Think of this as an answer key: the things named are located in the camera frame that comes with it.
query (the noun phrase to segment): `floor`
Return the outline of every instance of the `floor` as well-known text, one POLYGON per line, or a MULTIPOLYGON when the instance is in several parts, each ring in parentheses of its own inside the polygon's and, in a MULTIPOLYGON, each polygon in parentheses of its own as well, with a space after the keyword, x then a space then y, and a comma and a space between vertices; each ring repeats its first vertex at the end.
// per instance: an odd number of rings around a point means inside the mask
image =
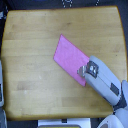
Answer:
MULTIPOLYGON (((42 8, 63 8, 64 5, 60 0, 44 0, 45 6, 42 8)), ((86 6, 96 6, 97 0, 73 0, 72 7, 86 7, 86 6)), ((11 3, 7 3, 8 8, 11 8, 11 3)), ((125 34, 126 47, 128 50, 128 0, 100 0, 98 6, 102 5, 117 5, 125 34)), ((20 7, 20 9, 30 9, 26 6, 20 7)), ((4 30, 4 24, 6 20, 7 9, 2 0, 0 0, 0 46, 2 42, 2 34, 4 30)), ((91 126, 92 128, 97 128, 98 124, 102 119, 99 118, 91 118, 91 126)), ((8 128, 36 128, 38 121, 8 121, 8 128)))

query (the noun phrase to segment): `pink towel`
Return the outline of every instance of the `pink towel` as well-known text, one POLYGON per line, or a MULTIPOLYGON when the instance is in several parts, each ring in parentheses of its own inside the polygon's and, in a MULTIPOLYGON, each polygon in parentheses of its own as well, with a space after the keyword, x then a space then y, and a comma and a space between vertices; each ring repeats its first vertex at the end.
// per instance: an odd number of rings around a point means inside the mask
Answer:
POLYGON ((85 86, 85 78, 77 74, 77 70, 87 64, 89 57, 68 41, 63 35, 60 36, 54 60, 79 84, 85 86))

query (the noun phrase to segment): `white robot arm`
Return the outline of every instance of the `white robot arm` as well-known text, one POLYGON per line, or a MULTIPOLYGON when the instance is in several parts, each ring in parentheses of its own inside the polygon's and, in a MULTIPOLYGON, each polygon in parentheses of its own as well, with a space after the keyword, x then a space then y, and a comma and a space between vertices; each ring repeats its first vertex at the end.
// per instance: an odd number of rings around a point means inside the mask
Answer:
POLYGON ((128 83, 122 81, 121 86, 112 71, 95 56, 91 56, 77 73, 113 106, 115 115, 106 117, 98 128, 126 128, 128 114, 121 116, 121 113, 128 113, 128 83))

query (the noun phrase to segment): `wooden table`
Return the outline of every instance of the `wooden table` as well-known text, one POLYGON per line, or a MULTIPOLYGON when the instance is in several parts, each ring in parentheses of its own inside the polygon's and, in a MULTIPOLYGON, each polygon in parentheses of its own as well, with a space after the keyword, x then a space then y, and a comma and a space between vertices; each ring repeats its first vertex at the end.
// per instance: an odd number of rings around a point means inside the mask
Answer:
POLYGON ((60 34, 127 80, 126 48, 117 7, 10 11, 4 30, 5 111, 11 120, 105 117, 112 107, 80 86, 53 60, 60 34))

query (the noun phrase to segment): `pink cloth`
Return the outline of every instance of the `pink cloth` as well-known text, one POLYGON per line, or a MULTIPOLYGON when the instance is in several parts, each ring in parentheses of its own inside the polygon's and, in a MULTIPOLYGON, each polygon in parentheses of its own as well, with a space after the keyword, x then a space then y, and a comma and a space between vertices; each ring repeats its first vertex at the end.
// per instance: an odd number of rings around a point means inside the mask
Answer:
POLYGON ((87 64, 89 57, 68 41, 63 35, 60 36, 54 60, 79 84, 85 86, 85 79, 77 74, 77 70, 87 64))

